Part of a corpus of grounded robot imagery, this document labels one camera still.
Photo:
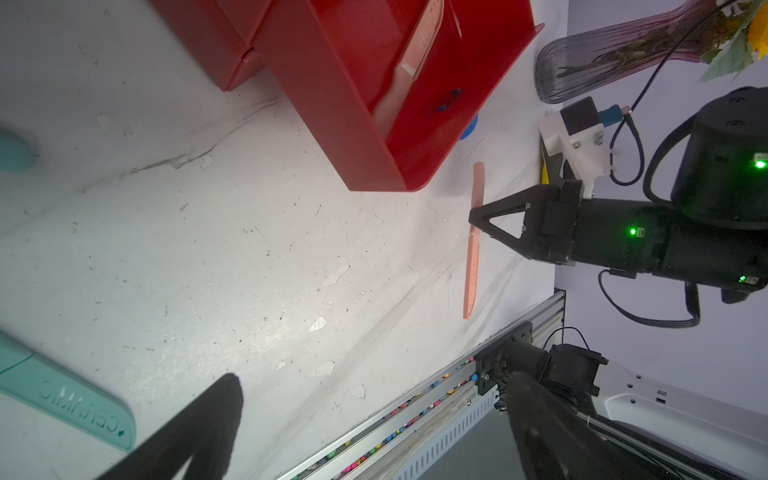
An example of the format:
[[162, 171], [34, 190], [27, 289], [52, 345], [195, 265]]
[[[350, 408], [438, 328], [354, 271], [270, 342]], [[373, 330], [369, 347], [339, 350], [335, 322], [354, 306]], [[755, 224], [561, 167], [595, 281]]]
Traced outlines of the teal fruit knife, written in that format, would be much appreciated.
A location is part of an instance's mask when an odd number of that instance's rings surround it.
[[124, 402], [5, 334], [1, 392], [119, 450], [135, 446], [136, 423]]
[[32, 145], [15, 133], [1, 131], [0, 168], [17, 173], [28, 170], [35, 163], [36, 152]]

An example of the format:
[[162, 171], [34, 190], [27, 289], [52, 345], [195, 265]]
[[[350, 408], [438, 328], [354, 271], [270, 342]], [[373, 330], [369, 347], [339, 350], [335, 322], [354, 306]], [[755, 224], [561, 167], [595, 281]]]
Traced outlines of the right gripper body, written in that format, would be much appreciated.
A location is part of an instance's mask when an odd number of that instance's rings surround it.
[[523, 255], [551, 264], [572, 260], [577, 214], [583, 182], [565, 180], [560, 186], [536, 185], [524, 191], [526, 211]]

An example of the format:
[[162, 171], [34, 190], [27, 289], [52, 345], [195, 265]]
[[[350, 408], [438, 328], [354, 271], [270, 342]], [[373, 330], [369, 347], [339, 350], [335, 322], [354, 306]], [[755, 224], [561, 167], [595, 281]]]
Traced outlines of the pink fruit knife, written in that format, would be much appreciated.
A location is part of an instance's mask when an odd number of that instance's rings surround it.
[[389, 136], [413, 83], [426, 63], [442, 25], [444, 10], [443, 0], [426, 2], [393, 69], [392, 82], [373, 110], [374, 123], [384, 139]]
[[[485, 165], [476, 162], [473, 165], [473, 184], [471, 193], [471, 209], [483, 205], [485, 191]], [[475, 307], [478, 284], [478, 268], [480, 253], [481, 231], [470, 225], [465, 274], [465, 289], [463, 302], [463, 318], [470, 319]]]

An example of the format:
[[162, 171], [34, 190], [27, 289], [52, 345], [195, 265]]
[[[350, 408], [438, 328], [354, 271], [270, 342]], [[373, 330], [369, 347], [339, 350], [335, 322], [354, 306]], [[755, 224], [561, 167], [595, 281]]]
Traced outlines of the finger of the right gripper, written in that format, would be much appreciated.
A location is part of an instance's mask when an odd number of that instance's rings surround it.
[[[532, 260], [532, 235], [527, 232], [527, 226], [533, 191], [534, 188], [529, 187], [502, 199], [473, 207], [469, 213], [469, 223], [525, 259]], [[520, 222], [518, 235], [493, 223], [494, 219], [509, 216], [516, 216]]]

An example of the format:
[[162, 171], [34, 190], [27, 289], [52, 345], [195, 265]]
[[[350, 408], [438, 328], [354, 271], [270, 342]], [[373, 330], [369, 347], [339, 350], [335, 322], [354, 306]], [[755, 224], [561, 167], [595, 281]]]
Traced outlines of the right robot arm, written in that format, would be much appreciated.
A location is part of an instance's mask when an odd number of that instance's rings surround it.
[[[673, 130], [654, 153], [644, 199], [587, 199], [579, 180], [536, 185], [474, 208], [472, 226], [531, 260], [649, 274], [725, 304], [767, 285], [767, 91], [743, 87]], [[480, 355], [477, 387], [499, 392], [528, 479], [763, 479], [767, 419], [633, 373], [588, 346], [504, 340]]]

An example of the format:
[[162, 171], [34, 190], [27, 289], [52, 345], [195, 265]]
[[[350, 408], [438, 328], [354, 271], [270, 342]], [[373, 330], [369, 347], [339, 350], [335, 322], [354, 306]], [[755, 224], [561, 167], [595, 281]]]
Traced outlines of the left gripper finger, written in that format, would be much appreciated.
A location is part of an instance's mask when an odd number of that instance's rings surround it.
[[228, 471], [244, 397], [227, 373], [201, 393], [102, 479], [222, 479]]

